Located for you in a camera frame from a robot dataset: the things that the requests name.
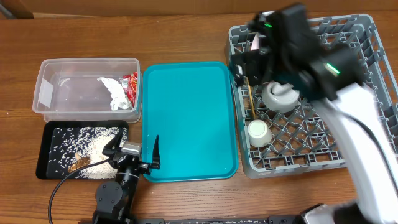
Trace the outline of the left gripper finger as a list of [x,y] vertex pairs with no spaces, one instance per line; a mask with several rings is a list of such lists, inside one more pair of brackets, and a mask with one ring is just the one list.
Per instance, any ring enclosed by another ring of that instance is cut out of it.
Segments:
[[102,154],[105,156],[115,156],[116,153],[121,150],[120,144],[122,138],[123,130],[119,129],[115,137],[113,137],[112,140],[104,146]]
[[154,148],[152,151],[152,169],[160,169],[159,135],[156,135]]

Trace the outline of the wooden chopstick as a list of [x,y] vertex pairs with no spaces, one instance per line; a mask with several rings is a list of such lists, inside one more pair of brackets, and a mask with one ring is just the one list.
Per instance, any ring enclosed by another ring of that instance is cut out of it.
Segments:
[[252,120],[255,120],[255,119],[257,119],[257,116],[256,116],[256,110],[255,110],[255,106],[254,106],[253,95],[252,95],[252,88],[249,84],[248,77],[246,77],[246,85],[247,85],[247,89],[248,89],[249,105],[250,105],[250,109],[251,109]]

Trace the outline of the white round plate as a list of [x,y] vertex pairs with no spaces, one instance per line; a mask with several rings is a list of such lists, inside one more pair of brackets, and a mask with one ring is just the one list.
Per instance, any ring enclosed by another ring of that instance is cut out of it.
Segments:
[[262,35],[260,33],[256,33],[254,36],[254,39],[252,41],[252,44],[251,44],[251,51],[259,50],[261,43],[265,38],[266,37],[264,35]]

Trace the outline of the rice and food scraps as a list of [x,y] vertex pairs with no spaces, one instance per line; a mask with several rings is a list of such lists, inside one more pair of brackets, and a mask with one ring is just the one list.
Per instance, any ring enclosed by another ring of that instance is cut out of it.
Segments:
[[107,159],[103,148],[120,131],[123,132],[121,143],[124,143],[128,138],[127,128],[55,128],[49,149],[47,178],[62,179],[74,170]]

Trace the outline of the grey bowl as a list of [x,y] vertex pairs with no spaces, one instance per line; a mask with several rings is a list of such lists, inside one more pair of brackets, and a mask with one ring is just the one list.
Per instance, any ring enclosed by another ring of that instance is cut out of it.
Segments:
[[298,105],[300,93],[294,90],[291,84],[281,85],[278,82],[269,82],[262,89],[261,98],[270,110],[286,113]]

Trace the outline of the white napkin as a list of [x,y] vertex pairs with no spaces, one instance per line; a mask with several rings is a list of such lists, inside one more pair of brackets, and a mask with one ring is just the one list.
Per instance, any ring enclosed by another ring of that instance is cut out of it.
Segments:
[[112,111],[116,111],[118,109],[127,110],[132,108],[132,104],[127,98],[122,84],[113,78],[99,77],[97,80],[102,82],[111,94],[110,108]]

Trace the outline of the white cup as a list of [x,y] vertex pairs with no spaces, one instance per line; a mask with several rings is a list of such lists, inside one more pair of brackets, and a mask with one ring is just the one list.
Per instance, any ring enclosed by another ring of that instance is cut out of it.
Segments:
[[254,147],[264,147],[272,140],[268,125],[260,119],[251,121],[248,125],[249,143]]

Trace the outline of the red foil wrapper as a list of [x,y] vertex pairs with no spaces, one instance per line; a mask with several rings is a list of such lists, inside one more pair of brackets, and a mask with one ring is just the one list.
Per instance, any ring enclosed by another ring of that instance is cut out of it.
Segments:
[[124,92],[131,103],[131,106],[135,106],[136,91],[137,91],[137,72],[133,72],[128,75],[124,75],[122,78],[122,87]]

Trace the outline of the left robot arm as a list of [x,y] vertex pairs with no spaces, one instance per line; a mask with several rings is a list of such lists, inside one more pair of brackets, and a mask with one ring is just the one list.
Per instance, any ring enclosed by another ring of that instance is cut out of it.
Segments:
[[110,166],[117,170],[114,180],[101,184],[95,194],[96,210],[93,223],[135,223],[131,205],[137,184],[142,174],[149,175],[153,169],[160,169],[159,138],[155,139],[152,161],[141,161],[138,143],[121,142],[123,132],[110,140],[103,148]]

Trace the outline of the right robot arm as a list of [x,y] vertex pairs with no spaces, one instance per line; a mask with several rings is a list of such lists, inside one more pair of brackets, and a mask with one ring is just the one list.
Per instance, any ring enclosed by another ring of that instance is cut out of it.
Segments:
[[264,104],[279,112],[305,97],[330,128],[356,187],[356,201],[316,205],[297,221],[396,223],[397,158],[349,45],[322,46],[300,3],[260,12],[248,29],[255,34],[251,49],[230,58],[237,86],[262,86]]

